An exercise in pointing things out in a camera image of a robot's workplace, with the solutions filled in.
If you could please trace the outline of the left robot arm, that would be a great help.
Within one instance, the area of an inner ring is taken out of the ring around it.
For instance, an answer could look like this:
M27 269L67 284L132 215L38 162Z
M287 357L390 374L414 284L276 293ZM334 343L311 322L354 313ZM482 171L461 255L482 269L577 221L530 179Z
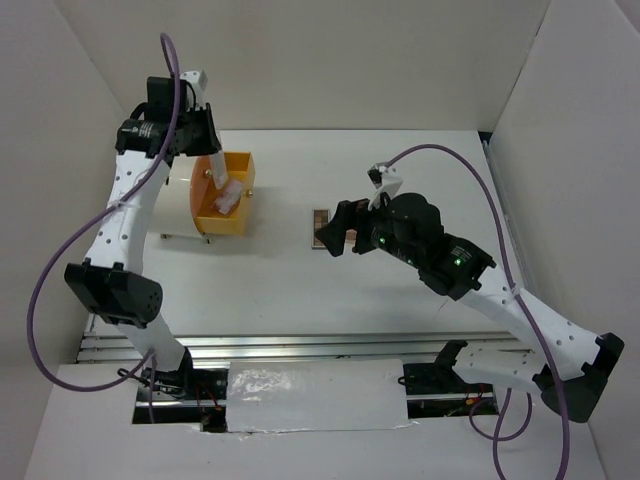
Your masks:
M203 98L203 71L178 81L147 80L147 99L116 134L116 170L108 214L80 263L64 279L86 309L115 326L141 354L154 354L144 380L171 397L189 396L196 374L189 350L161 315L160 284L143 274L143 252L156 200L179 156L203 157L216 186L229 176L211 106Z

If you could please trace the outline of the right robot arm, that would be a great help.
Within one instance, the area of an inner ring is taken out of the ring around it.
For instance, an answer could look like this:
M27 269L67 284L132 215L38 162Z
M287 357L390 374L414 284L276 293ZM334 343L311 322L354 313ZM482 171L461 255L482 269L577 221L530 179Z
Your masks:
M499 385L539 395L572 422L590 419L624 349L618 336L585 330L528 291L509 286L488 253L445 232L439 209L420 194L385 196L377 208L365 199L342 201L315 237L338 257L350 230L356 233L354 253L380 250L393 256L415 268L431 291L484 315L532 350L517 355L452 340L435 360L442 389Z

